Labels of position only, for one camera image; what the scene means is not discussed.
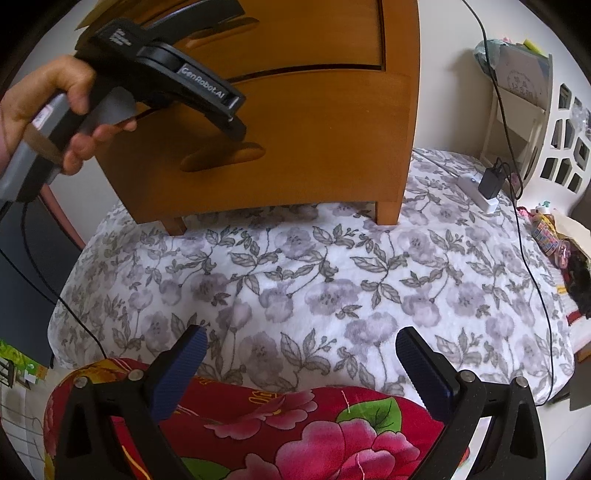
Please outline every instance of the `hand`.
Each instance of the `hand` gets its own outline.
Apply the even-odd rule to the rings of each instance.
[[[35,117],[57,89],[67,92],[70,108],[78,115],[88,113],[89,93],[96,73],[85,62],[64,55],[35,70],[13,86],[0,102],[8,154],[12,155],[24,135],[27,124]],[[115,134],[137,127],[135,119],[119,125],[100,125],[92,136],[78,133],[64,153],[62,172],[74,175],[82,163],[95,155],[97,148],[112,140]],[[6,165],[0,165],[0,171]]]

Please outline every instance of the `gray floral pattern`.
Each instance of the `gray floral pattern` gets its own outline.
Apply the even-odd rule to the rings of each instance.
[[[483,380],[525,375],[537,401],[573,372],[563,306],[547,258],[515,216],[484,214],[454,174],[470,157],[415,150],[400,222],[378,226],[370,203],[292,205],[186,218],[171,238],[117,205],[62,292],[108,354],[151,361],[188,325],[207,329],[199,375],[277,392],[361,385],[418,401],[395,355],[404,326]],[[58,362],[99,358],[58,305],[49,340]]]

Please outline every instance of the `wooden nightstand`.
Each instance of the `wooden nightstand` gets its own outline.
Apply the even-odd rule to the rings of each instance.
[[[110,15],[148,22],[189,3]],[[395,224],[417,113],[416,0],[241,4],[244,17],[176,47],[246,94],[244,142],[180,104],[142,118],[98,155],[132,217],[180,234],[192,213],[376,201],[378,223]]]

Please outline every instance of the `white power strip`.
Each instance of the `white power strip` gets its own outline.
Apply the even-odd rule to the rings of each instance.
[[[474,175],[466,173],[460,175],[457,179],[457,186],[468,195],[474,203],[476,203],[484,213],[492,213],[499,206],[499,200],[495,197],[493,199],[486,199],[482,193],[478,191],[478,186],[482,180],[482,173],[476,172]]]

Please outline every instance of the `wall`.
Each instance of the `wall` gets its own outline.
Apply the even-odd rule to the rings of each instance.
[[[95,0],[82,0],[53,28],[25,62],[19,76],[73,50],[76,24]],[[472,57],[480,28],[461,0],[418,0],[421,21],[421,83],[415,146],[478,155],[491,102],[491,83]],[[557,68],[576,65],[560,40],[518,0],[471,0],[487,35],[526,37],[555,55]],[[86,241],[116,201],[96,160],[74,178],[59,177],[51,188]]]
[[[558,37],[518,0],[468,1],[488,38],[529,38],[554,56],[555,69],[579,69]],[[482,40],[480,27],[461,0],[418,0],[418,6],[421,83],[414,144],[479,155],[492,94],[472,56]]]

